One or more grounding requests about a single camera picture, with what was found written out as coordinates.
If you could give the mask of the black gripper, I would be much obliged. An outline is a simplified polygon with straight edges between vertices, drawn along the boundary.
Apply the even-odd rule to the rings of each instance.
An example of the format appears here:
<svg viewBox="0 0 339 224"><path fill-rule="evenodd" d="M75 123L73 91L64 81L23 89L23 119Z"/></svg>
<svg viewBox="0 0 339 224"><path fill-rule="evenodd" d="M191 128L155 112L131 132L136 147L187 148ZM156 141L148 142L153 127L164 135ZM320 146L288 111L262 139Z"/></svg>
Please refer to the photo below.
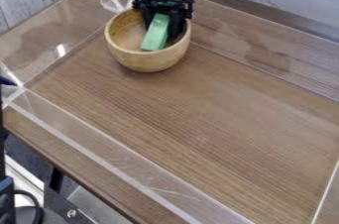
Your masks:
<svg viewBox="0 0 339 224"><path fill-rule="evenodd" d="M160 10L160 2L175 2L176 5L169 11L168 38L175 40L183 32L185 18L193 15L195 0L133 0L132 7L141 12L145 28L149 28L156 10Z"/></svg>

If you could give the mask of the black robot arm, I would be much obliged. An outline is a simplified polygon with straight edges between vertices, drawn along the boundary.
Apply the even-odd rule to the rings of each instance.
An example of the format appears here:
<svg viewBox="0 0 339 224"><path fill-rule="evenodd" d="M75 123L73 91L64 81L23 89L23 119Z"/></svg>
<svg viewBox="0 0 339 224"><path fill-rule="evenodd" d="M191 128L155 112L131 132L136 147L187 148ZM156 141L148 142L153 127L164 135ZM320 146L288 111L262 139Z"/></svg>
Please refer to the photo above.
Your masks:
<svg viewBox="0 0 339 224"><path fill-rule="evenodd" d="M145 27L156 14L169 17L168 37L175 39L184 30L185 20L193 16L195 0L132 0L132 8L141 12Z"/></svg>

